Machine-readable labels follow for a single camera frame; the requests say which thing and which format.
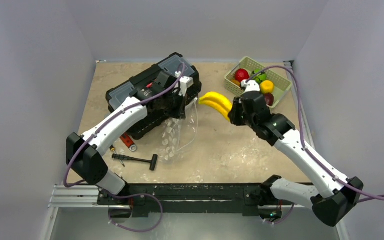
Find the yellow toy banana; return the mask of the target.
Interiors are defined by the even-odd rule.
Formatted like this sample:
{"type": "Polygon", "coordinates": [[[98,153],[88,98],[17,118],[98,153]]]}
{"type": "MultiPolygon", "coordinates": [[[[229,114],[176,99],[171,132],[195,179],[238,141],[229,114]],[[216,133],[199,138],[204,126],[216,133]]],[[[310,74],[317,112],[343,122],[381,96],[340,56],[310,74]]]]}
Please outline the yellow toy banana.
{"type": "Polygon", "coordinates": [[[206,106],[209,106],[209,107],[215,109],[228,122],[231,121],[229,118],[229,113],[232,110],[233,104],[224,95],[222,95],[218,92],[215,92],[215,91],[210,91],[210,92],[207,92],[204,96],[200,97],[198,100],[198,103],[200,105],[206,105],[206,106]]]}

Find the clear zip top bag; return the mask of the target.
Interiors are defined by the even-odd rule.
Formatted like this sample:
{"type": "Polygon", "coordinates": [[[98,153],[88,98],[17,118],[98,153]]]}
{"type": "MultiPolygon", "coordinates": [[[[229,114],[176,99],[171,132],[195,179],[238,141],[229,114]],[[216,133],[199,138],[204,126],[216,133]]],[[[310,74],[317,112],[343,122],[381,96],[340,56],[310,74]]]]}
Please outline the clear zip top bag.
{"type": "Polygon", "coordinates": [[[161,160],[170,164],[181,159],[198,135],[198,98],[185,107],[185,119],[169,118],[163,122],[161,160]]]}

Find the dark red toy fruit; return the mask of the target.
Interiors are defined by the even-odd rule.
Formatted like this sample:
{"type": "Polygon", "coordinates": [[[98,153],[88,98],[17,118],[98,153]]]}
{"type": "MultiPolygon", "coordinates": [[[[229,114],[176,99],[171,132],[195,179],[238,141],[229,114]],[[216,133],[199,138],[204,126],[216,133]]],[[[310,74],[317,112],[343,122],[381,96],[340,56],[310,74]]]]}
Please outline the dark red toy fruit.
{"type": "Polygon", "coordinates": [[[272,107],[274,105],[274,102],[275,102],[274,95],[272,93],[268,92],[268,93],[264,93],[263,96],[264,96],[266,105],[269,107],[272,107]]]}

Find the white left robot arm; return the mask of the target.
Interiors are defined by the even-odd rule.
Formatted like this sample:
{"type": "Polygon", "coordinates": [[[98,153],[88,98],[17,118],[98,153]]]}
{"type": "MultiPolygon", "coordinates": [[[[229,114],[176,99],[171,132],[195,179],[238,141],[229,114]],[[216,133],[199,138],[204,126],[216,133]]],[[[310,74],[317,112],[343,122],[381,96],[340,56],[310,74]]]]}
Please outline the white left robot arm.
{"type": "Polygon", "coordinates": [[[71,133],[66,139],[66,165],[81,177],[66,188],[81,183],[98,186],[109,192],[109,197],[118,205],[129,199],[129,184],[109,169],[104,154],[110,146],[131,127],[144,120],[150,113],[163,111],[171,118],[185,118],[187,91],[194,84],[182,71],[174,75],[160,72],[150,84],[132,90],[108,117],[82,134],[71,133]]]}

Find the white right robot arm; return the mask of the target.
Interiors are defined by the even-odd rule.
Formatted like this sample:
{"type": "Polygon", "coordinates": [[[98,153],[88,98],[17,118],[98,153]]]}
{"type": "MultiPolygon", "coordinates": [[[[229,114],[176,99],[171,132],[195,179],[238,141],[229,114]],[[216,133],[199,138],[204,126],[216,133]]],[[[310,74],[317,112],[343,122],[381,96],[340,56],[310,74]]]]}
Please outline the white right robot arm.
{"type": "Polygon", "coordinates": [[[305,185],[273,175],[260,185],[260,206],[285,200],[311,209],[322,223],[334,227],[357,205],[363,182],[358,177],[347,177],[324,160],[306,144],[287,117],[270,112],[261,93],[250,91],[235,97],[228,117],[235,126],[250,127],[311,181],[305,185]]]}

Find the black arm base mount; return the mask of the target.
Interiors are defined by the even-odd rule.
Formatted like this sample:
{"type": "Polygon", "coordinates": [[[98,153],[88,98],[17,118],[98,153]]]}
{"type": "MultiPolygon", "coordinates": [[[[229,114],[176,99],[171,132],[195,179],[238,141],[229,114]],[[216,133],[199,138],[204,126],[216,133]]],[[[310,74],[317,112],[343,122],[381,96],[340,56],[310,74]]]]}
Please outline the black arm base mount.
{"type": "Polygon", "coordinates": [[[126,207],[134,218],[150,213],[240,214],[279,219],[292,203],[264,197],[260,183],[132,183],[130,199],[117,199],[98,191],[97,204],[112,209],[126,207]]]}

